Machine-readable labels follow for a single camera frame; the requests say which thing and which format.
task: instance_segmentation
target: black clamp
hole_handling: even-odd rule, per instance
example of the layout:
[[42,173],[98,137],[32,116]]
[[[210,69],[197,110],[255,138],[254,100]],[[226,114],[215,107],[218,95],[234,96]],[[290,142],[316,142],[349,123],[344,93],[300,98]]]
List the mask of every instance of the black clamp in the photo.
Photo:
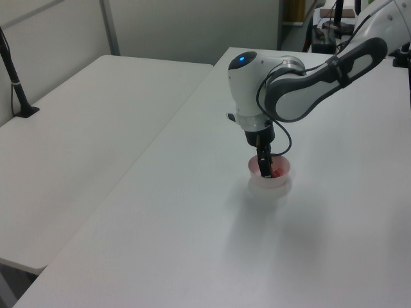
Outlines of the black clamp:
[[328,67],[332,70],[336,79],[338,80],[341,88],[345,88],[351,83],[351,80],[348,77],[347,72],[342,65],[342,61],[337,56],[332,56],[326,61]]

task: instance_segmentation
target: cable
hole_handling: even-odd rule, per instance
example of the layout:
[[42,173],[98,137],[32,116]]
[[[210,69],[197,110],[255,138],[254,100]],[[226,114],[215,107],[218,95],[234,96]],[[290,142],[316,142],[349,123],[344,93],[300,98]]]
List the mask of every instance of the cable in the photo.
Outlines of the cable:
[[12,114],[13,114],[13,117],[15,117],[14,108],[13,108],[13,85],[11,85],[11,86],[12,86],[12,97],[11,97],[11,99],[10,99],[10,104],[11,104],[11,106],[12,106]]
[[[323,64],[320,64],[320,65],[317,65],[317,66],[312,67],[312,68],[310,68],[310,69],[305,69],[305,70],[303,70],[303,71],[293,70],[293,71],[289,71],[289,73],[295,72],[295,73],[302,74],[302,73],[306,73],[306,72],[310,72],[310,71],[313,71],[313,70],[315,70],[315,69],[318,69],[318,68],[319,68],[320,66],[322,66],[322,65],[323,65]],[[265,110],[263,109],[263,107],[262,107],[262,106],[260,105],[260,103],[259,103],[259,93],[261,92],[261,89],[263,88],[264,84],[267,82],[267,80],[268,80],[270,77],[272,77],[272,75],[274,75],[274,73],[275,73],[275,71],[274,71],[274,72],[271,72],[270,74],[267,75],[266,78],[264,78],[263,82],[261,82],[261,85],[259,85],[259,87],[258,87],[257,96],[256,96],[256,101],[257,101],[257,106],[258,106],[258,108],[260,108],[260,110],[261,110],[271,121],[273,121],[278,127],[280,127],[280,128],[283,130],[283,132],[284,132],[284,133],[287,135],[287,137],[288,137],[288,147],[287,147],[284,151],[282,151],[281,153],[272,153],[272,156],[273,156],[273,157],[274,157],[274,156],[284,155],[284,154],[287,153],[287,152],[291,149],[291,147],[292,147],[292,138],[291,138],[290,133],[288,133],[288,131],[285,129],[285,127],[284,127],[283,125],[281,125],[276,119],[274,119],[273,117],[271,117],[271,115],[269,115],[268,112],[265,111]]]
[[341,47],[341,50],[337,53],[338,55],[348,46],[348,44],[350,43],[350,41],[352,41],[352,39],[354,38],[354,36],[358,33],[358,31],[360,31],[361,27],[371,18],[370,15],[366,16],[366,18],[361,22],[361,24],[355,29],[354,33],[350,36],[350,38],[348,40],[346,40],[343,43],[339,43],[337,46]]
[[273,157],[274,157],[274,156],[284,155],[285,153],[287,153],[287,152],[291,149],[291,146],[292,146],[291,136],[290,136],[290,134],[287,132],[287,130],[285,129],[285,127],[284,127],[283,125],[281,125],[280,123],[278,123],[278,121],[275,120],[273,117],[271,117],[271,116],[267,113],[267,111],[265,111],[265,110],[263,109],[263,107],[262,107],[262,106],[260,105],[260,103],[259,103],[259,93],[261,92],[261,89],[263,88],[264,84],[267,82],[267,80],[268,80],[274,73],[275,73],[275,72],[271,72],[270,74],[267,75],[266,78],[264,78],[263,82],[261,82],[261,85],[260,85],[259,88],[258,88],[257,97],[256,97],[258,108],[260,108],[261,111],[262,111],[271,121],[273,121],[276,125],[278,125],[278,127],[280,127],[280,128],[284,131],[284,133],[287,135],[287,137],[288,137],[288,147],[287,147],[283,152],[281,152],[281,153],[272,153],[271,156],[273,156]]
[[[331,22],[331,15],[333,14],[333,9],[334,9],[334,7],[337,5],[337,1],[335,1],[335,3],[334,3],[334,5],[328,10],[328,12],[327,12],[327,14],[326,14],[326,16],[329,14],[329,20],[330,20],[330,22]],[[324,19],[323,17],[321,17],[321,19],[319,20],[319,23],[317,24],[317,27],[318,27],[318,25],[320,24],[320,22],[321,22],[321,20],[322,19]]]

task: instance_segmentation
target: black stand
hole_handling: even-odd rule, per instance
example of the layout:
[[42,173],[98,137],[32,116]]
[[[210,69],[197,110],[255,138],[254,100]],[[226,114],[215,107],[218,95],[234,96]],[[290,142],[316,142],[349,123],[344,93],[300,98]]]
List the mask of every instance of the black stand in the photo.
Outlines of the black stand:
[[14,64],[12,62],[12,56],[10,54],[10,48],[8,47],[8,43],[6,37],[2,29],[0,28],[0,54],[1,58],[3,59],[4,65],[6,66],[7,73],[12,81],[12,85],[14,91],[19,98],[21,111],[16,114],[17,117],[29,117],[38,112],[40,109],[37,107],[31,106],[27,102],[26,95],[24,94],[23,87],[20,84],[20,79],[15,71]]
[[409,49],[410,43],[405,44],[401,49],[396,50],[393,54],[395,59],[392,61],[392,66],[406,69],[408,67],[408,59],[411,58]]

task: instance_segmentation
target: black cable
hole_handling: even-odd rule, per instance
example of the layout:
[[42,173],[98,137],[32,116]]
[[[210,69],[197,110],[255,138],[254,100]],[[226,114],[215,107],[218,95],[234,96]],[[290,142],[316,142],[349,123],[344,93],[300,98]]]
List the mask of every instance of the black cable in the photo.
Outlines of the black cable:
[[[326,16],[329,14],[329,21],[331,22],[331,16],[332,16],[332,14],[333,14],[333,9],[334,9],[334,7],[337,5],[337,1],[335,1],[335,3],[334,3],[334,5],[328,10],[328,12],[327,12],[327,14],[326,14]],[[323,17],[321,17],[321,19],[319,20],[319,23],[317,24],[317,27],[318,27],[318,25],[320,24],[320,22],[321,22],[321,20],[322,19],[324,19]]]
[[257,106],[258,106],[258,108],[261,109],[261,111],[262,111],[271,121],[273,121],[276,125],[278,125],[278,127],[280,127],[280,128],[284,131],[284,133],[287,135],[287,137],[288,137],[288,147],[285,149],[285,151],[283,151],[283,152],[281,152],[281,153],[272,153],[272,154],[271,154],[271,156],[281,156],[281,155],[284,155],[285,153],[287,153],[287,152],[291,149],[291,146],[292,146],[291,136],[290,136],[290,134],[287,132],[287,130],[285,129],[285,127],[284,127],[283,125],[281,125],[280,123],[278,123],[278,121],[275,120],[273,117],[271,117],[271,116],[267,113],[267,111],[265,111],[265,110],[263,109],[263,107],[259,104],[259,93],[261,92],[261,89],[263,88],[264,84],[267,82],[267,80],[268,80],[274,73],[275,73],[275,72],[271,72],[270,74],[268,74],[267,77],[264,78],[263,82],[261,82],[261,85],[259,86],[258,91],[257,91]]
[[337,53],[340,54],[341,51],[343,51],[348,44],[350,43],[350,41],[352,41],[352,39],[354,38],[354,36],[358,33],[358,31],[360,31],[361,27],[371,18],[370,15],[366,16],[366,18],[361,22],[361,24],[355,29],[354,33],[350,36],[350,38],[348,40],[346,40],[343,43],[339,43],[337,46],[341,46],[341,50]]
[[10,104],[11,104],[11,106],[12,106],[12,114],[13,114],[13,117],[15,117],[14,107],[13,107],[13,85],[11,85],[11,86],[12,86],[12,97],[11,97],[11,100],[10,100]]

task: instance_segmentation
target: bowl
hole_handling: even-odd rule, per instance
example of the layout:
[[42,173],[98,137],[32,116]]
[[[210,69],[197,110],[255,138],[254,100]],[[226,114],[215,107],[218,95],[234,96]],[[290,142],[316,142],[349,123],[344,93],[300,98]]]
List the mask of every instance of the bowl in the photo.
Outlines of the bowl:
[[275,178],[263,178],[259,171],[257,155],[249,160],[249,170],[251,180],[260,187],[263,188],[276,188],[283,185],[290,171],[290,162],[283,156],[272,157],[271,168],[274,171]]

